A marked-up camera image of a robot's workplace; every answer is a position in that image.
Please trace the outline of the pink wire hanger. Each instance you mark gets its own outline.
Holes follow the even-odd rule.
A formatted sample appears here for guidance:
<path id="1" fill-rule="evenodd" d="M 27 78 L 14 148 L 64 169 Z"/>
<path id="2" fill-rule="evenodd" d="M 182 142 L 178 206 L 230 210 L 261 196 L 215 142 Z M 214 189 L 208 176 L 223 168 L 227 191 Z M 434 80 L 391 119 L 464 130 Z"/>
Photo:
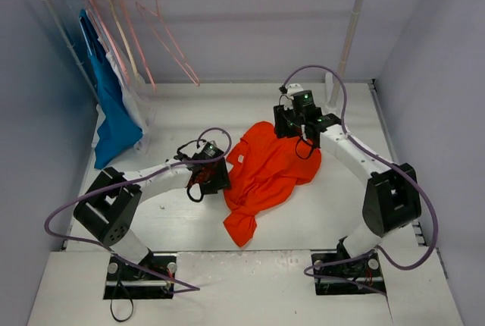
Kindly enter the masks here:
<path id="1" fill-rule="evenodd" d="M 184 72 L 189 81 L 195 86 L 200 86 L 200 79 L 167 25 L 161 13 L 158 0 L 155 0 L 155 9 L 148 8 L 140 2 L 136 2 L 135 5 L 142 20 L 166 52 L 172 57 L 177 66 Z"/>

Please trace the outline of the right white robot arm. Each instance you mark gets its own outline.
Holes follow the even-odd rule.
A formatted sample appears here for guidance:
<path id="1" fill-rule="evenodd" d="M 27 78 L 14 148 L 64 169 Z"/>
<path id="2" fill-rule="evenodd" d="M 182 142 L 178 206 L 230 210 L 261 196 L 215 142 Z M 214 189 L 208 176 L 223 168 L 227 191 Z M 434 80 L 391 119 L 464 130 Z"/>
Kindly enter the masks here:
<path id="1" fill-rule="evenodd" d="M 357 228 L 341 239 L 335 264 L 344 274 L 353 274 L 363 263 L 362 255 L 380 245 L 383 238 L 421 216 L 418 191 L 399 173 L 359 150 L 344 134 L 340 118 L 323 114 L 312 91 L 299 84 L 284 89 L 286 100 L 274 106 L 277 138 L 296 137 L 313 152 L 323 149 L 338 159 L 365 187 Z"/>

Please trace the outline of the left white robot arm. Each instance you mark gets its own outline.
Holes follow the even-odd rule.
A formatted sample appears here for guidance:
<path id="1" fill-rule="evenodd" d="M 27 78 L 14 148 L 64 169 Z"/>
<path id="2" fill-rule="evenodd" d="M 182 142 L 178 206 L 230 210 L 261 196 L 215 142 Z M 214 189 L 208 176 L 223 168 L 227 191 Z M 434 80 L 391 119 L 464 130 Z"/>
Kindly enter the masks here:
<path id="1" fill-rule="evenodd" d="M 224 152 L 204 141 L 191 157 L 179 151 L 140 171 L 102 170 L 88 189 L 95 195 L 78 202 L 74 217 L 103 247 L 126 259 L 124 271 L 140 281 L 152 270 L 153 252 L 130 229 L 139 205 L 171 190 L 185 189 L 191 201 L 201 202 L 228 188 Z"/>

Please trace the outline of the orange t shirt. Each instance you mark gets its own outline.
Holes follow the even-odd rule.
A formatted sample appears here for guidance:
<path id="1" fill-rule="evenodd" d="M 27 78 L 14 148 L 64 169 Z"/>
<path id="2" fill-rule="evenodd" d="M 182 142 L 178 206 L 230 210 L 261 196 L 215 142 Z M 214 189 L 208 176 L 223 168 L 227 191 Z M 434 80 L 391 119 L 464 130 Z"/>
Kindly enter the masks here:
<path id="1" fill-rule="evenodd" d="M 310 183 L 321 166 L 318 149 L 297 137 L 278 139 L 274 125 L 253 124 L 227 156 L 232 165 L 230 188 L 224 191 L 229 215 L 224 227 L 240 248 L 253 238 L 256 216 L 285 202 L 295 187 Z"/>

